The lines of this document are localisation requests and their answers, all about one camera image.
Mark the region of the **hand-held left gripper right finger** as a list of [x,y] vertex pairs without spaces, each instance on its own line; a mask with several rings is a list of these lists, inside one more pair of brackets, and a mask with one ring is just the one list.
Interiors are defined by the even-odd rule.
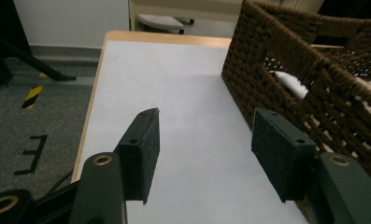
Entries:
[[251,151],[283,203],[304,199],[310,174],[308,166],[316,153],[313,140],[279,113],[257,107]]

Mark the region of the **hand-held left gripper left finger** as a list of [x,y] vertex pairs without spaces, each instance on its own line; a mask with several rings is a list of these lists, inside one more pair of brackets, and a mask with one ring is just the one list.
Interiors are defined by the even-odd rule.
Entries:
[[146,204],[160,154],[159,109],[138,113],[117,144],[114,152],[121,159],[121,174],[126,201]]

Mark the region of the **brown woven basket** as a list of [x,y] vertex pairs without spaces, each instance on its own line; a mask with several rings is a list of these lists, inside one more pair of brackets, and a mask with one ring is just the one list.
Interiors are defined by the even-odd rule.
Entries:
[[[308,89],[302,100],[275,71]],[[316,144],[307,192],[293,201],[311,224],[371,224],[371,19],[322,16],[243,0],[221,72],[243,117],[279,113]]]

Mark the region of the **white cloth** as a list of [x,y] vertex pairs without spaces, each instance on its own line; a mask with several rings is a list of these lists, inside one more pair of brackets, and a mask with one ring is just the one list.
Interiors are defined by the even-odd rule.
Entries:
[[282,71],[275,71],[274,75],[279,84],[288,89],[296,100],[302,100],[307,95],[308,89],[296,77]]

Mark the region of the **white chair base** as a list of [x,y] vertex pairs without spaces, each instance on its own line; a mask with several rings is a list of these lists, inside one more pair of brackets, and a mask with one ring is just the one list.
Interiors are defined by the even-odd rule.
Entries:
[[173,31],[183,35],[184,25],[194,25],[194,19],[175,18],[171,16],[157,16],[148,14],[137,14],[137,20],[144,25],[146,29],[160,31]]

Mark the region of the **black metal stand leg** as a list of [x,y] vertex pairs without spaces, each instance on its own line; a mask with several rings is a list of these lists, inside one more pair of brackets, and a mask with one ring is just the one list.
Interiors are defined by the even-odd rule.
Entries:
[[75,81],[77,79],[76,77],[67,76],[52,69],[48,65],[35,58],[31,53],[27,53],[23,49],[20,49],[13,43],[10,43],[9,41],[2,38],[0,38],[0,49],[13,54],[16,58],[32,66],[34,69],[45,74],[54,81]]

